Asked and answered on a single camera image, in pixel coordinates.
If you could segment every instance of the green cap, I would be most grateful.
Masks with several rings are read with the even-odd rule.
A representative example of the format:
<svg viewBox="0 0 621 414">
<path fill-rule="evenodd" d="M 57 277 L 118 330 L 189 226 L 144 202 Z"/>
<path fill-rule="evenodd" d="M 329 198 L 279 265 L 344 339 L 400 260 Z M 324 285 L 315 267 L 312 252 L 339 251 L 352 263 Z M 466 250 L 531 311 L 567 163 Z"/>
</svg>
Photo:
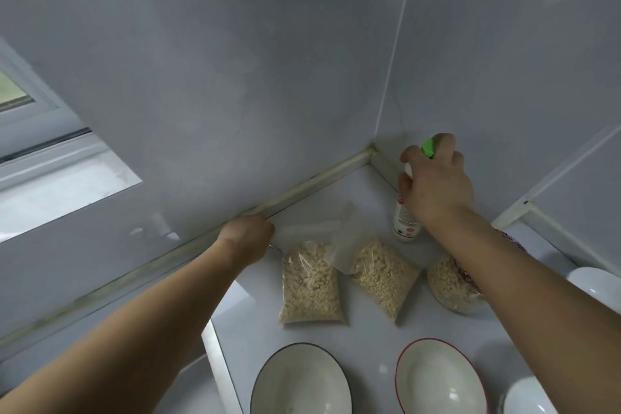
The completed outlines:
<svg viewBox="0 0 621 414">
<path fill-rule="evenodd" d="M 435 151 L 433 150 L 433 140 L 432 140 L 432 138 L 426 139 L 425 142 L 423 143 L 423 147 L 421 149 L 423 150 L 423 153 L 428 158 L 432 158 L 433 155 L 435 154 Z"/>
</svg>

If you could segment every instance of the spray bottle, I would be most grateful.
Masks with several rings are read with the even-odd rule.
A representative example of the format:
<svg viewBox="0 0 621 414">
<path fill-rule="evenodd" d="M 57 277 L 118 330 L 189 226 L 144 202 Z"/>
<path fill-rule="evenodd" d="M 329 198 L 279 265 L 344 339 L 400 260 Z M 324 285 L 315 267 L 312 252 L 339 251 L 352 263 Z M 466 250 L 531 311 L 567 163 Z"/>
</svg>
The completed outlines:
<svg viewBox="0 0 621 414">
<path fill-rule="evenodd" d="M 435 151 L 433 150 L 433 140 L 426 139 L 422 147 L 423 153 L 432 158 Z M 412 178 L 412 167 L 406 163 L 406 174 Z M 421 225 L 416 219 L 408 212 L 408 209 L 403 204 L 401 195 L 397 199 L 397 206 L 394 209 L 394 215 L 392 218 L 392 230 L 394 237 L 399 239 L 403 243 L 411 243 L 419 235 Z"/>
</svg>

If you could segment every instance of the glass jar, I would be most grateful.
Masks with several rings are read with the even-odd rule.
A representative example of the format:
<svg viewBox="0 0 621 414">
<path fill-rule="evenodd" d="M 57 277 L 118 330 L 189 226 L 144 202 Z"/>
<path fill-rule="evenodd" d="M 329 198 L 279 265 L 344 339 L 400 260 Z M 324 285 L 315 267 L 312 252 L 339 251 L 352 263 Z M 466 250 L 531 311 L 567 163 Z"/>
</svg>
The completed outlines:
<svg viewBox="0 0 621 414">
<path fill-rule="evenodd" d="M 525 250 L 513 237 L 499 232 Z M 487 305 L 479 287 L 453 256 L 446 256 L 428 269 L 427 282 L 431 294 L 448 310 L 470 316 Z"/>
</svg>

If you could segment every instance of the countertop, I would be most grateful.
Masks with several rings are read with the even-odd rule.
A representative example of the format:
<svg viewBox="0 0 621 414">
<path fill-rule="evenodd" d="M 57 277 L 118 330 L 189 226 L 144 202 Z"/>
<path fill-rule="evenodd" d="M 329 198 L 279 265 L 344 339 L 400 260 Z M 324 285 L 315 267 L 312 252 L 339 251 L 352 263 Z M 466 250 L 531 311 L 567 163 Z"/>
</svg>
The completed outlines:
<svg viewBox="0 0 621 414">
<path fill-rule="evenodd" d="M 392 237 L 396 195 L 366 166 L 274 215 L 270 221 L 278 227 L 328 220 L 335 218 L 349 200 L 369 219 L 382 242 L 400 250 L 420 267 L 428 267 L 445 251 L 425 233 L 411 244 Z M 524 224 L 516 223 L 506 231 L 559 273 L 565 275 L 575 268 Z M 350 383 L 356 414 L 400 412 L 394 389 L 397 359 L 408 343 L 420 338 L 449 342 L 469 358 L 483 381 L 490 412 L 495 411 L 499 396 L 511 383 L 531 375 L 489 308 L 475 317 L 446 310 L 429 292 L 424 275 L 410 292 L 396 326 L 371 297 L 343 275 L 339 275 L 339 286 L 347 326 L 283 326 L 278 323 L 283 304 L 281 260 L 281 253 L 269 249 L 264 259 L 240 275 L 212 317 L 244 414 L 250 414 L 253 384 L 265 361 L 281 347 L 295 342 L 319 345 L 336 358 Z"/>
</svg>

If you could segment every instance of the white bowl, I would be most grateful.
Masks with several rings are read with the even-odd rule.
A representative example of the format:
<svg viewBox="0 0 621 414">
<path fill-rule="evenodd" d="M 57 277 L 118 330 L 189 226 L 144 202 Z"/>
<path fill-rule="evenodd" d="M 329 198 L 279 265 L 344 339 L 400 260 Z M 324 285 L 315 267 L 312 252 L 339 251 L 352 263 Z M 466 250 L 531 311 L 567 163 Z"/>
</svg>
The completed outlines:
<svg viewBox="0 0 621 414">
<path fill-rule="evenodd" d="M 252 390 L 250 414 L 352 414 L 352 394 L 337 361 L 321 347 L 283 347 L 265 363 Z"/>
<path fill-rule="evenodd" d="M 394 377 L 405 414 L 486 414 L 487 399 L 468 359 L 438 339 L 420 339 L 406 347 Z"/>
<path fill-rule="evenodd" d="M 499 414 L 556 414 L 556 409 L 537 381 L 531 376 L 511 386 L 498 408 Z"/>
<path fill-rule="evenodd" d="M 571 272 L 567 279 L 594 299 L 621 314 L 621 278 L 605 270 L 582 267 Z"/>
</svg>

